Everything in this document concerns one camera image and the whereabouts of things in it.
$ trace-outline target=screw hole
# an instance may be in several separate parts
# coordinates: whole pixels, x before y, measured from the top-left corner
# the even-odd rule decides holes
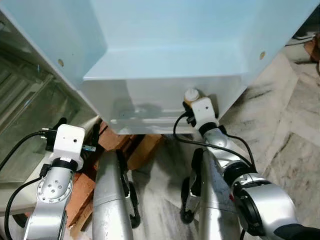
[[[261,53],[260,53],[260,60],[262,60],[262,59],[265,57],[265,55],[266,55],[266,52],[265,52],[265,51],[261,52]]]
[[[65,64],[64,64],[64,61],[62,61],[61,59],[58,59],[58,64],[63,67]]]

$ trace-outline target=black cable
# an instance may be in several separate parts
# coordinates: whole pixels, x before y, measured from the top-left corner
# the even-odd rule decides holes
[[[20,147],[21,144],[23,144],[26,140],[28,140],[31,137],[34,136],[42,136],[44,134],[44,131],[36,131],[33,132],[27,136],[25,136],[24,138],[22,138],[13,148],[12,150],[8,153],[8,155],[4,158],[4,160],[0,163],[0,171],[2,170],[2,168],[5,166],[5,164],[8,162],[9,158],[15,153],[15,151]]]
[[[251,149],[250,149],[248,143],[247,143],[243,138],[241,138],[241,137],[239,137],[239,136],[233,136],[233,135],[229,135],[229,134],[227,134],[227,133],[226,133],[225,135],[228,136],[229,138],[232,138],[232,139],[238,139],[238,140],[240,140],[240,141],[245,145],[246,150],[247,150],[247,152],[248,152],[248,154],[249,154],[249,156],[250,156],[252,168],[253,168],[255,171],[257,171],[257,169],[256,169],[256,164],[255,164],[255,160],[254,160],[254,156],[253,156],[253,154],[252,154],[252,152],[251,152]]]
[[[239,153],[237,153],[236,151],[233,151],[233,150],[230,150],[228,148],[225,148],[225,147],[221,147],[221,146],[217,146],[217,145],[213,145],[213,144],[209,144],[209,143],[205,143],[205,142],[201,142],[201,141],[191,141],[191,140],[184,140],[184,139],[181,139],[177,136],[176,134],[176,128],[177,128],[177,125],[179,123],[179,121],[184,118],[184,117],[187,117],[187,112],[183,113],[180,117],[178,117],[178,119],[175,121],[174,123],[174,126],[173,126],[173,136],[175,137],[175,139],[177,139],[179,142],[182,142],[182,143],[186,143],[186,144],[194,144],[194,145],[199,145],[199,146],[204,146],[204,147],[210,147],[210,148],[214,148],[214,149],[219,149],[219,150],[223,150],[223,151],[226,151],[228,153],[231,153],[231,154],[234,154],[236,155],[237,157],[239,157],[240,159],[242,159],[248,166],[252,167],[252,164],[242,155],[240,155]]]
[[[36,179],[33,179],[31,181],[26,182],[25,184],[21,185],[20,187],[18,187],[13,194],[11,195],[8,204],[6,205],[6,209],[5,209],[5,214],[4,214],[4,232],[5,232],[5,236],[7,238],[7,240],[13,240],[10,234],[10,230],[9,230],[9,214],[10,214],[10,208],[11,205],[16,197],[16,195],[26,186],[33,184],[39,180],[41,180],[42,177],[37,177]]]
[[[240,240],[244,240],[245,234],[246,234],[246,230],[242,229],[241,235],[240,235]]]

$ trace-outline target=floor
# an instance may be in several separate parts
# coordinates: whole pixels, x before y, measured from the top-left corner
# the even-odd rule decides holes
[[[280,53],[220,123],[248,142],[258,171],[287,191],[301,223],[320,228],[320,77],[316,65],[296,65]],[[193,149],[167,136],[152,162],[129,173],[141,214],[141,224],[133,230],[135,240],[198,239],[198,216],[185,225],[179,215],[181,185],[190,174]],[[91,238],[92,222],[79,239]],[[64,239],[71,239],[68,231]],[[256,238],[247,234],[245,239]]]

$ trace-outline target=white marble tile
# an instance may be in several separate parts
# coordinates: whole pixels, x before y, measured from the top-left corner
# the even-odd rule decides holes
[[[309,126],[302,118],[292,112],[286,111],[283,113],[281,121],[285,122],[287,125],[287,128],[282,129],[283,132],[286,129],[289,129],[288,131],[293,132],[320,147],[320,130]]]
[[[299,80],[287,106],[287,111],[320,131],[320,79]]]
[[[267,151],[297,80],[287,58],[278,54],[220,121],[230,134],[248,142],[259,171],[263,172],[272,160]]]
[[[157,189],[138,187],[136,191],[139,194],[141,224],[133,230],[134,239],[197,239],[197,221],[183,224],[180,220],[180,208],[163,198]]]
[[[274,156],[264,175],[291,196],[302,224],[320,228],[320,148],[295,133]]]

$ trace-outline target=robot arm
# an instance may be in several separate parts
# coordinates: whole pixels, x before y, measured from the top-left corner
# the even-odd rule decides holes
[[[37,186],[36,205],[28,218],[24,240],[63,238],[67,221],[65,208],[71,197],[72,180],[75,172],[83,166],[80,153],[85,130],[62,124],[53,132],[55,137],[50,156],[51,167]]]
[[[218,128],[208,97],[191,104],[196,124],[208,144],[241,153],[239,147]],[[266,240],[320,239],[320,229],[299,224],[295,206],[288,194],[271,183],[238,156],[212,147],[207,148],[230,188],[242,228]]]

